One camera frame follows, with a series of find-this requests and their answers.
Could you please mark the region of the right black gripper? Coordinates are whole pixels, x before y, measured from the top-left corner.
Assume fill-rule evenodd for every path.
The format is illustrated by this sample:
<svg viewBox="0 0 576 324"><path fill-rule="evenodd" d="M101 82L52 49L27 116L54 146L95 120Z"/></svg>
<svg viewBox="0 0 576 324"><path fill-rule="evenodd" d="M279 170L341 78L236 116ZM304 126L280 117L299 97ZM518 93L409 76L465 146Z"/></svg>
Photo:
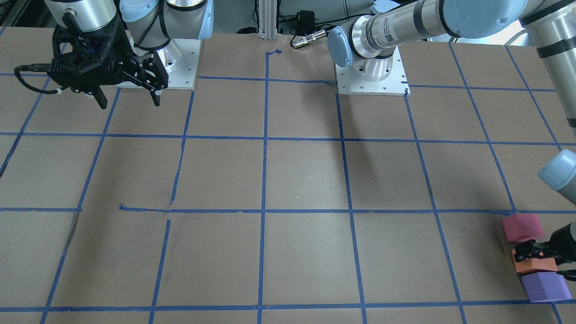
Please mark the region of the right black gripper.
<svg viewBox="0 0 576 324"><path fill-rule="evenodd" d="M63 13L64 26L52 35L54 58L48 76L56 84L84 93L107 109L108 99L101 86L130 82L148 91L156 107L169 84L169 76L160 55L147 52L136 57L131 49L121 18L117 13L95 31L82 31L80 16Z"/></svg>

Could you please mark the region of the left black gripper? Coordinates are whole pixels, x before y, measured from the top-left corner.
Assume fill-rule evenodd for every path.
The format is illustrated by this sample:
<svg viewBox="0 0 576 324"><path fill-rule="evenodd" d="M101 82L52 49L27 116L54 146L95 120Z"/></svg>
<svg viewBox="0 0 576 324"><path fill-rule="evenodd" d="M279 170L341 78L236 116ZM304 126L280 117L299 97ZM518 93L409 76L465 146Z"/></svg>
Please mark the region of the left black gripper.
<svg viewBox="0 0 576 324"><path fill-rule="evenodd" d="M576 224L570 223L551 234L549 242L541 243L537 240L528 240L514 247L514 261L520 263L525 260L545 260L555 258L556 263L573 263L576 260ZM567 281L576 281L576 270L559 270Z"/></svg>

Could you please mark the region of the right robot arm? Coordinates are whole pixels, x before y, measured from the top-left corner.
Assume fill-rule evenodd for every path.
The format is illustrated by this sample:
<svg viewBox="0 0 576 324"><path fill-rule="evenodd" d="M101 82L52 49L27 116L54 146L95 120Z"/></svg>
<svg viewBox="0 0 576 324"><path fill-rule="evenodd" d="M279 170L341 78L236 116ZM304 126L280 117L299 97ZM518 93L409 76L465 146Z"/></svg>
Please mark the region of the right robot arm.
<svg viewBox="0 0 576 324"><path fill-rule="evenodd" d="M107 108L102 86L192 90L202 40L214 24L212 0L48 0L57 27L47 75Z"/></svg>

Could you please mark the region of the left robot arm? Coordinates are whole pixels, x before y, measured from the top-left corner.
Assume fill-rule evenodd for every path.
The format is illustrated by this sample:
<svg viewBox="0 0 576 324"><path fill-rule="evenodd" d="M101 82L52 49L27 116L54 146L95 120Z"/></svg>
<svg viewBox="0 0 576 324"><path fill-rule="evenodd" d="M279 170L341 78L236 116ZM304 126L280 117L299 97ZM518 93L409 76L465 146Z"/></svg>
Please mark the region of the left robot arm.
<svg viewBox="0 0 576 324"><path fill-rule="evenodd" d="M567 122L575 135L574 0L416 0L387 12L360 15L328 33L328 51L340 68L369 59L387 59L399 45L448 34L478 39L520 21L543 60ZM551 189L575 204L575 153L562 150L538 172ZM575 262L575 222L550 240L515 246L516 263L554 259Z"/></svg>

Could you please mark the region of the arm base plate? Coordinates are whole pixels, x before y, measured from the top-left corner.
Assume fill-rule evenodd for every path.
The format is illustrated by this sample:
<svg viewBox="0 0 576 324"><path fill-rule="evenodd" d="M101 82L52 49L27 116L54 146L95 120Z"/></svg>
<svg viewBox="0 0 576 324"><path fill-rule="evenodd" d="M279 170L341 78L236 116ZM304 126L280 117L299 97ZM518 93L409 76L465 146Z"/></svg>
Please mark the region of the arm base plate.
<svg viewBox="0 0 576 324"><path fill-rule="evenodd" d="M193 90L202 43L196 39L172 39L157 51L168 74L169 90Z"/></svg>
<svg viewBox="0 0 576 324"><path fill-rule="evenodd" d="M334 65L337 90L344 95L409 96L409 82L400 49L387 58L355 61L351 66Z"/></svg>

